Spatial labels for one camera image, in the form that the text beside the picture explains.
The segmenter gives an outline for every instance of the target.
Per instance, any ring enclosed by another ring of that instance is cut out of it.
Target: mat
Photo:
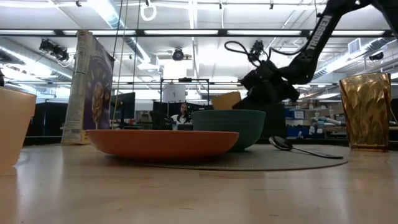
[[[271,145],[255,145],[247,148],[246,152],[226,153],[220,157],[214,157],[200,162],[176,162],[169,164],[154,164],[136,162],[118,156],[106,155],[108,159],[119,162],[140,165],[155,166],[178,169],[198,170],[238,170],[238,171],[271,171],[271,170],[300,170],[315,169],[322,167],[338,166],[348,162],[350,149],[342,146],[322,145],[298,145],[301,149],[314,152],[323,152],[338,156],[344,159],[325,159],[311,156],[299,151],[281,151]]]

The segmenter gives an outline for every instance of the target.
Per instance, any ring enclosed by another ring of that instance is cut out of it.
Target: spoon
[[[318,156],[318,157],[322,157],[322,158],[344,159],[343,156],[334,156],[334,155],[329,155],[329,154],[325,154],[325,153],[321,153],[321,152],[311,152],[311,151],[307,151],[304,149],[296,148],[290,142],[286,141],[286,139],[278,137],[278,136],[270,137],[268,140],[273,146],[275,146],[276,148],[283,150],[283,151],[291,151],[292,149],[295,149],[295,150],[306,152],[313,156]]]

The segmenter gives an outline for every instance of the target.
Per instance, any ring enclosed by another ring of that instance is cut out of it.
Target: teal bowl
[[[253,110],[205,110],[192,113],[194,131],[239,133],[239,139],[231,152],[243,152],[256,143],[262,133],[265,118],[265,112]]]

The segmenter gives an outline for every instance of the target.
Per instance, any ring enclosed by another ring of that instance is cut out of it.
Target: desk
[[[22,150],[0,176],[0,223],[396,223],[398,153],[289,172],[127,167],[91,146]]]

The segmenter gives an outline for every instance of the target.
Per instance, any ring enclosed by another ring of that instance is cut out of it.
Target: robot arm
[[[383,13],[393,33],[398,37],[397,0],[329,0],[307,43],[290,65],[277,68],[269,58],[261,61],[255,70],[250,71],[241,80],[241,84],[249,90],[248,96],[233,108],[251,109],[288,98],[292,101],[297,100],[300,93],[293,85],[306,84],[312,80],[318,58],[341,17],[368,5],[373,5]]]

